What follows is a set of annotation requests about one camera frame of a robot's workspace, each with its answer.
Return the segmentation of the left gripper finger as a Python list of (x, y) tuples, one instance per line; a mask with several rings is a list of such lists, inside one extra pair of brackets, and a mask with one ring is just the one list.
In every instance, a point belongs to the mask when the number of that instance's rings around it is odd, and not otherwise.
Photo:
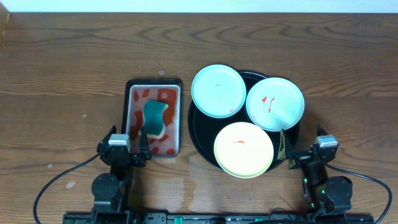
[(147, 141), (147, 131), (146, 128), (141, 128), (141, 135), (139, 138), (139, 150), (140, 153), (144, 154), (145, 156), (150, 155), (149, 143)]
[(116, 126), (113, 125), (108, 134), (100, 141), (99, 146), (107, 145), (112, 134), (116, 134)]

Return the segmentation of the green yellow sponge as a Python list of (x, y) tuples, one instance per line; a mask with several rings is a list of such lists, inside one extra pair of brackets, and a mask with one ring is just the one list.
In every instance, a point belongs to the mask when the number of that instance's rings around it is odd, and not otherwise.
[(163, 114), (169, 106), (165, 103), (149, 100), (144, 105), (144, 129), (152, 138), (160, 138), (164, 133)]

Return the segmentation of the yellow plate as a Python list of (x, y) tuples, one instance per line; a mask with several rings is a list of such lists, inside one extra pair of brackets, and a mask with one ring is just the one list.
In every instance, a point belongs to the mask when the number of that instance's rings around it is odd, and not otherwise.
[(216, 136), (213, 151), (220, 167), (241, 179), (265, 173), (274, 158), (269, 135), (255, 124), (246, 122), (224, 127)]

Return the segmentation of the light blue plate with streaks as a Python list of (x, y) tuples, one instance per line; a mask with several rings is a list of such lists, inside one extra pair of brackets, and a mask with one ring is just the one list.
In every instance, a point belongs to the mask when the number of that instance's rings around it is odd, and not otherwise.
[(250, 120), (270, 132), (292, 128), (301, 120), (304, 110), (303, 93), (296, 84), (284, 78), (261, 80), (246, 97)]

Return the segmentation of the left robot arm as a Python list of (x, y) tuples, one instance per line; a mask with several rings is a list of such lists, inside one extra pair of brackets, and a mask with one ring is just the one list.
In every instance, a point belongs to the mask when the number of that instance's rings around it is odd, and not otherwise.
[(141, 128), (139, 152), (130, 153), (131, 142), (128, 134), (118, 134), (113, 126), (97, 146), (99, 158), (110, 171), (96, 177), (91, 185), (94, 205), (88, 223), (143, 222), (143, 215), (133, 211), (129, 205), (129, 193), (135, 167), (144, 167), (152, 159), (147, 140), (147, 131)]

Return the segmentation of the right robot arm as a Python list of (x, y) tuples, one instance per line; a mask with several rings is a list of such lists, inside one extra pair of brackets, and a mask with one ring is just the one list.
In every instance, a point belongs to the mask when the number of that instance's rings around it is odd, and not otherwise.
[(286, 131), (280, 130), (278, 159), (288, 161), (288, 169), (300, 169), (303, 174), (305, 200), (322, 215), (344, 213), (351, 209), (352, 181), (344, 176), (330, 177), (326, 165), (338, 150), (336, 138), (317, 126), (317, 137), (308, 151), (295, 151)]

